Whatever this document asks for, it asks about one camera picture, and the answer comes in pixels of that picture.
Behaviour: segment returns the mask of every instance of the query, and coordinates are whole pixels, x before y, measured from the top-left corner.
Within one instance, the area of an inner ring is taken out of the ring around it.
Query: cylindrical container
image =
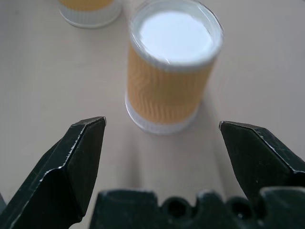
[[[71,25],[98,28],[113,22],[121,13],[121,0],[59,0],[60,12]]]
[[[130,23],[128,88],[132,120],[171,134],[195,118],[223,43],[216,16],[194,0],[153,0]]]

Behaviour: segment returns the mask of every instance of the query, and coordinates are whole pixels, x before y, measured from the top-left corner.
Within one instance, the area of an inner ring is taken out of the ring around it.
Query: table surface
[[[0,192],[8,202],[39,158],[81,119],[106,116],[98,191],[153,189],[162,202],[214,189],[242,195],[218,131],[220,120],[268,128],[305,159],[305,2],[206,0],[225,43],[199,114],[172,136],[144,133],[129,118],[125,0],[110,26],[86,30],[60,16],[56,0],[0,0]]]

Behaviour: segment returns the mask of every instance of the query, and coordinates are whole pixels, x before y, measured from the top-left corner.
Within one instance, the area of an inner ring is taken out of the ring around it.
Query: orange cup
[[[223,43],[215,15],[193,0],[154,0],[130,24],[126,107],[143,130],[171,134],[195,118]]]

